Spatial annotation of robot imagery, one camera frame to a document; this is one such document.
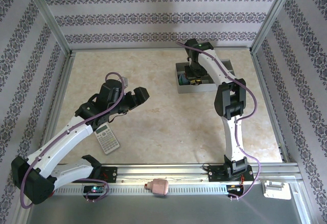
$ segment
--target pink bottle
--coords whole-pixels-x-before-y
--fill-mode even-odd
[[[168,180],[164,179],[153,179],[144,185],[145,189],[152,190],[152,193],[166,195],[168,193]]]

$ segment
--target patterned wallpaper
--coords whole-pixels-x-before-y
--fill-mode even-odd
[[[32,0],[0,1],[0,223],[10,223],[10,163],[38,148],[65,57]]]
[[[327,0],[286,0],[257,53],[282,136],[327,223]]]
[[[274,0],[46,0],[72,49],[250,46]]]

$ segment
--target gray box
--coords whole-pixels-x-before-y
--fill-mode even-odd
[[[229,70],[230,73],[234,75],[234,70],[231,65],[231,62],[229,59],[223,59],[221,60],[223,65]],[[217,86],[215,85],[212,78],[209,76],[207,80],[203,80],[202,84],[195,86],[195,85],[179,85],[178,78],[181,74],[185,72],[185,66],[190,65],[189,62],[184,63],[176,63],[176,69],[175,69],[175,77],[176,77],[176,84],[177,84],[177,91],[179,94],[188,94],[188,93],[197,93],[197,92],[209,92],[209,91],[216,91]]]

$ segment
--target beige floor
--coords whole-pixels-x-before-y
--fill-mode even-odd
[[[281,162],[249,51],[217,50],[217,55],[231,60],[236,76],[246,80],[258,99],[258,112],[243,122],[245,150],[262,162]],[[177,93],[175,63],[185,62],[185,59],[184,50],[77,53],[57,131],[69,121],[80,104],[99,92],[108,72],[119,72],[127,77],[128,91],[145,87],[150,98],[111,123],[121,145],[118,150],[105,155],[96,137],[91,135],[62,163],[74,162],[86,154],[101,163],[117,164],[223,162],[225,136],[222,121],[214,109],[216,92]],[[247,95],[245,114],[252,109],[253,101]]]

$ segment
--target calculator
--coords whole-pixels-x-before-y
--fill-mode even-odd
[[[109,154],[120,147],[108,122],[102,124],[94,133],[105,154]]]

